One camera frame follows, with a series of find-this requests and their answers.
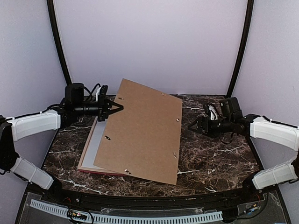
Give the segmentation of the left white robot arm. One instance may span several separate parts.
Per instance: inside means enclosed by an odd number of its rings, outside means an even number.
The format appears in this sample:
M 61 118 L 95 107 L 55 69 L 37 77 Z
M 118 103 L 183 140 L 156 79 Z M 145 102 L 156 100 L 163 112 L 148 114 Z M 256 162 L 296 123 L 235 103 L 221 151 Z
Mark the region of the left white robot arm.
M 0 118 L 0 173 L 12 173 L 17 177 L 47 190 L 47 195 L 55 203 L 63 203 L 66 193 L 59 187 L 60 181 L 21 156 L 15 149 L 16 142 L 34 135 L 41 136 L 49 131 L 67 128 L 84 116 L 97 117 L 104 122 L 114 113 L 123 110 L 123 105 L 107 98 L 108 86 L 96 84 L 94 95 L 82 83 L 72 83 L 65 87 L 64 97 L 58 104 L 45 110 L 14 117 Z

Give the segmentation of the brown backing board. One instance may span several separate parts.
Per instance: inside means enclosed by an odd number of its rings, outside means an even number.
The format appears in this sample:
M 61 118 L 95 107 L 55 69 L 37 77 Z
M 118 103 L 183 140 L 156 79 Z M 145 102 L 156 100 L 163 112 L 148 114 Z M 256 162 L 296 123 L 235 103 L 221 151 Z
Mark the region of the brown backing board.
M 175 185 L 180 149 L 182 99 L 123 79 L 94 165 L 119 174 Z

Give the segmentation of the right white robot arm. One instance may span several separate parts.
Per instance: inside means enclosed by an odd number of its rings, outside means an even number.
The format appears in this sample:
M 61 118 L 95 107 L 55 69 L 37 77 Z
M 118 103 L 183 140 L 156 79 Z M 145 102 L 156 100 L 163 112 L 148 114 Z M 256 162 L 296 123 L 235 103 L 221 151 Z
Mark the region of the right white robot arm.
M 275 121 L 264 115 L 244 115 L 235 97 L 223 99 L 219 105 L 220 111 L 214 105 L 204 105 L 205 115 L 198 116 L 188 129 L 209 138 L 219 138 L 225 133 L 241 135 L 293 151 L 292 158 L 248 176 L 238 193 L 242 202 L 249 202 L 258 190 L 299 180 L 298 126 Z

